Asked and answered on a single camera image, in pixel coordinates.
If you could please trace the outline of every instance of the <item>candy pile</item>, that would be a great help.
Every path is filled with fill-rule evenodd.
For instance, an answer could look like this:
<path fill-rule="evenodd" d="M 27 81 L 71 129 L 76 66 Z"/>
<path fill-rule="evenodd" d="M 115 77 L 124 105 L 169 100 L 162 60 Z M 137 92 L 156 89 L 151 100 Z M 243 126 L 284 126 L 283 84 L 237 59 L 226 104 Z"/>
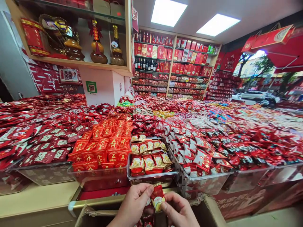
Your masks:
<path fill-rule="evenodd" d="M 109 117 L 77 140 L 69 158 L 75 172 L 125 167 L 133 130 L 130 117 Z"/>

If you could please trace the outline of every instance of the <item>shelf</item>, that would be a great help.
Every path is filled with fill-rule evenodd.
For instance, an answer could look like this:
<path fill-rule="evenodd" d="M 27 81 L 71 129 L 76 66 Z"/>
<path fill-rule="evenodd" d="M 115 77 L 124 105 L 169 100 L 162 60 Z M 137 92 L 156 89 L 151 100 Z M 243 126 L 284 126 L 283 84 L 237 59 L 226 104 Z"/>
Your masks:
<path fill-rule="evenodd" d="M 177 76 L 189 76 L 189 77 L 204 77 L 204 78 L 210 78 L 210 77 L 205 77 L 205 76 L 192 76 L 192 75 L 185 75 L 185 74 L 177 74 L 177 73 L 171 73 L 172 75 L 177 75 Z"/>
<path fill-rule="evenodd" d="M 169 73 L 160 73 L 160 72 L 153 72 L 153 71 L 147 71 L 147 70 L 141 70 L 141 69 L 135 69 L 135 71 L 143 72 L 143 73 L 159 73 L 159 74 L 167 74 L 167 75 L 169 75 Z"/>
<path fill-rule="evenodd" d="M 135 57 L 138 57 L 138 58 L 147 58 L 147 59 L 158 60 L 158 61 L 169 61 L 169 62 L 171 62 L 171 60 L 164 60 L 164 59 L 160 59 L 160 58 L 142 57 L 142 56 L 139 56 L 139 55 L 135 55 Z"/>
<path fill-rule="evenodd" d="M 148 85 L 148 84 L 133 84 L 133 85 L 140 85 L 140 86 L 151 86 L 151 87 L 166 87 L 166 88 L 167 88 L 167 86 Z"/>
<path fill-rule="evenodd" d="M 206 83 L 199 83 L 199 82 L 187 82 L 187 81 L 180 81 L 180 80 L 170 80 L 173 82 L 179 82 L 179 83 L 191 83 L 191 84 L 206 84 Z"/>
<path fill-rule="evenodd" d="M 193 64 L 190 62 L 183 62 L 183 61 L 174 61 L 174 63 L 181 63 L 181 64 L 186 64 L 186 65 L 192 64 L 192 65 L 198 65 L 198 66 L 208 66 L 208 65 Z"/>
<path fill-rule="evenodd" d="M 166 94 L 166 92 L 161 92 L 161 91 L 142 91 L 142 92 L 151 92 L 151 93 L 164 93 Z"/>
<path fill-rule="evenodd" d="M 206 88 L 204 89 L 199 89 L 199 88 L 187 88 L 187 87 L 171 87 L 170 88 L 184 88 L 184 89 L 192 89 L 192 90 L 205 90 Z"/>
<path fill-rule="evenodd" d="M 208 54 L 209 56 L 217 56 L 217 54 L 206 53 L 206 52 L 201 52 L 201 51 L 195 51 L 195 50 L 189 50 L 189 51 L 196 52 L 196 53 L 201 53 L 201 54 Z"/>
<path fill-rule="evenodd" d="M 149 45 L 153 45 L 153 46 L 163 46 L 163 47 L 167 47 L 167 48 L 173 49 L 173 47 L 165 46 L 165 45 L 159 45 L 159 44 L 150 44 L 150 43 L 144 43 L 144 42 L 139 42 L 139 41 L 134 41 L 134 43 L 149 44 Z"/>

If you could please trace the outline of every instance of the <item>white ceiling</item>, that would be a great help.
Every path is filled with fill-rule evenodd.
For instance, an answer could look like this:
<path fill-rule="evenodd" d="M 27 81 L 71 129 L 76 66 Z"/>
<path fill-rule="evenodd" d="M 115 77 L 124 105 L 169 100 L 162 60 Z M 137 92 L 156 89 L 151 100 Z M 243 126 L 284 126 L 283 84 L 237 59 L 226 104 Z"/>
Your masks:
<path fill-rule="evenodd" d="M 151 23 L 155 0 L 134 0 L 134 7 L 139 12 L 139 26 L 208 38 L 226 44 L 303 9 L 301 0 L 176 1 L 188 6 L 175 27 L 169 27 Z M 217 13 L 241 21 L 216 37 L 196 33 Z"/>

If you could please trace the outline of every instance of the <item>plastic container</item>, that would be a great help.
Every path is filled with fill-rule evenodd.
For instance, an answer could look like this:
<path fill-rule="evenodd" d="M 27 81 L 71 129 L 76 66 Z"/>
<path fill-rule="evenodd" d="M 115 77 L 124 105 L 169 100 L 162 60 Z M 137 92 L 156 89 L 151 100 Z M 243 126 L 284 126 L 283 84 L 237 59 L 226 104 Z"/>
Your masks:
<path fill-rule="evenodd" d="M 303 179 L 303 162 L 286 166 L 275 166 L 274 169 L 269 170 L 262 177 L 259 185 L 267 186 L 301 179 Z"/>
<path fill-rule="evenodd" d="M 58 162 L 46 165 L 18 167 L 16 170 L 39 186 L 73 181 L 67 174 L 72 162 Z"/>
<path fill-rule="evenodd" d="M 21 159 L 0 171 L 0 195 L 21 192 L 31 184 L 29 179 L 12 169 L 20 161 Z"/>
<path fill-rule="evenodd" d="M 131 154 L 128 155 L 128 166 L 131 165 Z M 156 174 L 149 174 L 143 176 L 132 177 L 130 168 L 127 169 L 127 178 L 129 179 L 131 185 L 139 184 L 139 183 L 149 183 L 149 184 L 156 184 L 161 182 L 162 187 L 169 187 L 170 184 L 173 182 L 175 176 L 179 174 L 179 171 L 173 172 L 163 172 L 163 173 L 156 173 Z"/>
<path fill-rule="evenodd" d="M 227 173 L 218 173 L 193 178 L 185 172 L 184 168 L 179 164 L 177 158 L 170 149 L 169 157 L 175 163 L 176 168 L 180 170 L 176 177 L 176 183 L 180 188 L 182 197 L 188 200 L 196 199 L 200 197 L 202 193 L 206 193 L 208 195 L 218 194 L 229 175 L 234 173 L 234 171 L 231 170 Z"/>
<path fill-rule="evenodd" d="M 67 173 L 73 177 L 84 191 L 118 188 L 128 185 L 128 165 L 120 168 L 98 169 L 74 172 L 70 166 Z"/>
<path fill-rule="evenodd" d="M 272 169 L 273 167 L 246 171 L 235 170 L 235 173 L 225 182 L 222 190 L 225 193 L 234 193 L 254 189 L 267 171 Z"/>

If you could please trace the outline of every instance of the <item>car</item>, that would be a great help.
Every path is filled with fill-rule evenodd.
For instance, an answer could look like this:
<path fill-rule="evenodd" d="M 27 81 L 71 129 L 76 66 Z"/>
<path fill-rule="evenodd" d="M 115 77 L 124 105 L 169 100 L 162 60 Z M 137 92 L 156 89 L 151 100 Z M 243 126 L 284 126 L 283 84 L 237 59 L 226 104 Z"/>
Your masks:
<path fill-rule="evenodd" d="M 241 97 L 244 99 L 254 99 L 256 97 L 267 97 L 270 96 L 271 93 L 263 92 L 263 91 L 248 91 L 241 93 Z"/>

